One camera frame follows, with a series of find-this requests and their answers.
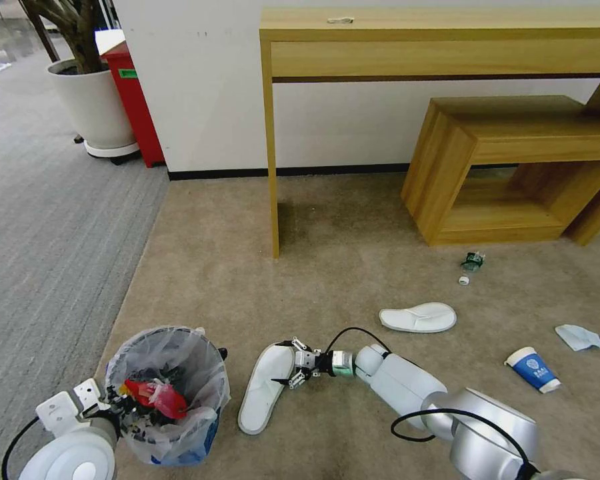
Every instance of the white slipper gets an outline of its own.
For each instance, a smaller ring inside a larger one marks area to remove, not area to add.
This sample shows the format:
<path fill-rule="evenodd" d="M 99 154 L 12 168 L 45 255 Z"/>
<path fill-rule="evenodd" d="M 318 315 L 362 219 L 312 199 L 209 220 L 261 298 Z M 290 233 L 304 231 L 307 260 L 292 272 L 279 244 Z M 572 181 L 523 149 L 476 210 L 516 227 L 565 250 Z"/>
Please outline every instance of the white slipper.
<path fill-rule="evenodd" d="M 265 429 L 275 402 L 285 388 L 271 379 L 288 379 L 294 365 L 295 355 L 289 347 L 274 344 L 260 354 L 238 413 L 240 430 L 249 435 L 257 435 Z"/>
<path fill-rule="evenodd" d="M 438 333 L 449 330 L 457 320 L 446 303 L 429 302 L 404 310 L 380 310 L 380 323 L 386 328 L 412 333 Z"/>

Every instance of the white plant pot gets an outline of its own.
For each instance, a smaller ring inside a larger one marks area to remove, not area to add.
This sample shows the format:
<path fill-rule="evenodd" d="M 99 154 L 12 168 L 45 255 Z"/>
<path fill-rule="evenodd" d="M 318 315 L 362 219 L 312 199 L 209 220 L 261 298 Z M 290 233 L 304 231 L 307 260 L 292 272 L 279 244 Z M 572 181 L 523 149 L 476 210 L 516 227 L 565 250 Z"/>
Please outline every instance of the white plant pot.
<path fill-rule="evenodd" d="M 53 85 L 65 104 L 75 131 L 95 157 L 120 157 L 139 149 L 111 72 L 61 75 L 75 60 L 48 66 Z"/>

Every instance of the white wall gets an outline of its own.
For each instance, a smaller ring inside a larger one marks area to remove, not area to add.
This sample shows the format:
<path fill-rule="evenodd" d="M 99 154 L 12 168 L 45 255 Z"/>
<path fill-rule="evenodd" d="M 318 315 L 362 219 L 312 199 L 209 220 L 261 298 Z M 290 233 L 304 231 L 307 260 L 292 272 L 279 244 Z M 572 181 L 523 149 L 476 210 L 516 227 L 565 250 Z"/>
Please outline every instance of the white wall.
<path fill-rule="evenodd" d="M 266 6 L 484 5 L 496 0 L 115 0 L 170 171 L 266 167 L 259 20 Z M 498 0 L 498 5 L 600 4 Z M 274 85 L 279 167 L 409 161 L 430 97 L 564 93 L 597 81 Z"/>

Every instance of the paper cup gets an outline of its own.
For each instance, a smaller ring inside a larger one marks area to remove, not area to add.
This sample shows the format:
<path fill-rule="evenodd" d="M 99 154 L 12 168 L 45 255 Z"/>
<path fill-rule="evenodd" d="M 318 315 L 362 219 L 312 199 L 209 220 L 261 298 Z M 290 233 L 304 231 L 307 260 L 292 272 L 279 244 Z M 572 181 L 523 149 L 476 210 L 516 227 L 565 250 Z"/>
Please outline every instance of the paper cup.
<path fill-rule="evenodd" d="M 505 365 L 513 368 L 540 393 L 554 391 L 560 386 L 560 380 L 532 347 L 523 347 L 513 352 L 505 361 Z"/>

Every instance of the potted plant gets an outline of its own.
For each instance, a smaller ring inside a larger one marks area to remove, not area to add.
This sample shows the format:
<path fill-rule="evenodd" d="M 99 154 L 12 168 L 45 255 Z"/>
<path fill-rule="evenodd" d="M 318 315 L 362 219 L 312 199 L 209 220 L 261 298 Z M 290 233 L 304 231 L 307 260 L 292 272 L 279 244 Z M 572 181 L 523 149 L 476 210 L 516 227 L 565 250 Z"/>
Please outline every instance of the potted plant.
<path fill-rule="evenodd" d="M 76 132 L 95 157 L 138 150 L 129 119 L 95 42 L 97 0 L 22 0 L 25 8 L 53 22 L 73 58 L 48 66 Z"/>

